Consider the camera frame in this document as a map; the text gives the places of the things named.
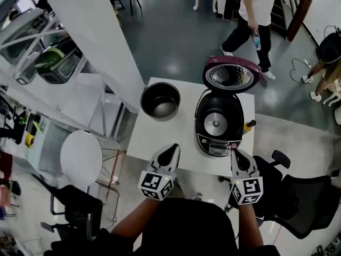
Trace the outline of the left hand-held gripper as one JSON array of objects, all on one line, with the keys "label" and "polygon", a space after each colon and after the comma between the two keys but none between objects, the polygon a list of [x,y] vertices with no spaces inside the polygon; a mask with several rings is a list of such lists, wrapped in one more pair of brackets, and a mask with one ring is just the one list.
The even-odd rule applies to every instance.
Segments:
[{"label": "left hand-held gripper", "polygon": [[172,191],[180,154],[181,148],[177,143],[166,145],[153,154],[151,162],[141,172],[138,183],[145,197],[163,201]]}]

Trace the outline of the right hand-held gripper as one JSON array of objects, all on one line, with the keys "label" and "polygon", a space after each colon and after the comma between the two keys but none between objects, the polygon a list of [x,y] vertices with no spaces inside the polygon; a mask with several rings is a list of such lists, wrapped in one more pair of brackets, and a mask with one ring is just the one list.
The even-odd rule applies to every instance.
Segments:
[{"label": "right hand-held gripper", "polygon": [[263,177],[254,158],[238,149],[231,151],[231,194],[238,205],[254,204],[263,196]]}]

